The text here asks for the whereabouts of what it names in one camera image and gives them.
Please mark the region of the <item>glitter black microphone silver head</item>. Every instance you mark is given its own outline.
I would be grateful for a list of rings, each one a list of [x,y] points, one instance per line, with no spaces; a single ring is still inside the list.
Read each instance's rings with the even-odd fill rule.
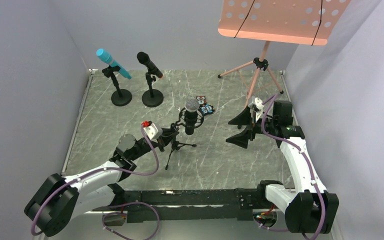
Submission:
[[[189,98],[185,101],[184,108],[185,133],[191,136],[195,129],[201,126],[201,123],[196,126],[199,116],[198,110],[200,108],[199,101],[196,98]]]

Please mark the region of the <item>black round-base mic stand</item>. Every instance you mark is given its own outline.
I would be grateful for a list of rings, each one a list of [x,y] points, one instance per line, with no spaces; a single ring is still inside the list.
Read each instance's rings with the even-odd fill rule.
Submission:
[[[120,69],[121,68],[119,66],[108,66],[102,70],[104,76],[112,80],[112,83],[116,89],[116,91],[111,95],[111,102],[118,107],[128,105],[133,99],[133,96],[129,90],[121,89],[119,86],[119,82],[114,72],[118,72]]]
[[[148,90],[143,93],[141,100],[146,107],[155,108],[163,103],[164,95],[161,91],[153,89],[153,83],[157,80],[155,75],[146,72],[145,78]]]

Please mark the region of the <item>blue microphone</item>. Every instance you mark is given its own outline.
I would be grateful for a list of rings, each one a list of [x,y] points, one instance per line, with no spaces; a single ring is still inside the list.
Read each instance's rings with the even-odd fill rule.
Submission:
[[[123,68],[116,60],[114,60],[114,58],[112,57],[112,55],[106,51],[105,49],[103,48],[99,48],[97,51],[96,51],[96,56],[103,62],[103,63],[106,63],[108,64],[109,66],[111,67],[119,67],[119,70],[118,72],[124,77],[124,78],[127,78],[127,79],[131,79],[131,75],[130,73],[125,69]]]

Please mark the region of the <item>black microphone orange end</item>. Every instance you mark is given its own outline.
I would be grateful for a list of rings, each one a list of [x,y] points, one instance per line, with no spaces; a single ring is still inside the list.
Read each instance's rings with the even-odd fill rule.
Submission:
[[[160,69],[151,61],[149,55],[143,51],[140,51],[136,55],[137,60],[140,64],[146,66],[148,72],[151,75],[155,75],[159,79],[163,77],[163,73],[160,71]]]

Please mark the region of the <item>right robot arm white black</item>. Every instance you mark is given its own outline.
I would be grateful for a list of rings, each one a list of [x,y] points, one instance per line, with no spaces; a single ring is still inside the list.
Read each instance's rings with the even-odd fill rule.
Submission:
[[[245,127],[241,133],[226,139],[227,143],[246,149],[257,134],[263,134],[276,141],[284,155],[294,182],[294,189],[287,189],[278,180],[262,180],[256,190],[243,189],[236,195],[244,209],[262,208],[263,203],[271,203],[285,217],[287,231],[311,234],[331,232],[339,207],[339,198],[328,192],[322,183],[306,150],[306,140],[302,128],[294,125],[293,105],[289,101],[270,102],[272,114],[267,115],[265,104],[256,98],[229,125]]]

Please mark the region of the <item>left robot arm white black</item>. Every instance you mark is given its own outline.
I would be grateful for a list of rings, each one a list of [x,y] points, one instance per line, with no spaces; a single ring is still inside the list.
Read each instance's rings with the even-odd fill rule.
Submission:
[[[142,138],[131,134],[120,137],[112,157],[102,165],[75,175],[63,176],[54,173],[46,178],[24,208],[31,219],[33,236],[58,234],[70,220],[100,207],[122,208],[129,205],[125,190],[119,183],[131,175],[150,176],[160,168],[156,150],[172,143],[179,133],[177,124],[161,128],[145,121],[140,126]],[[155,169],[149,172],[136,171],[134,161],[151,152]]]

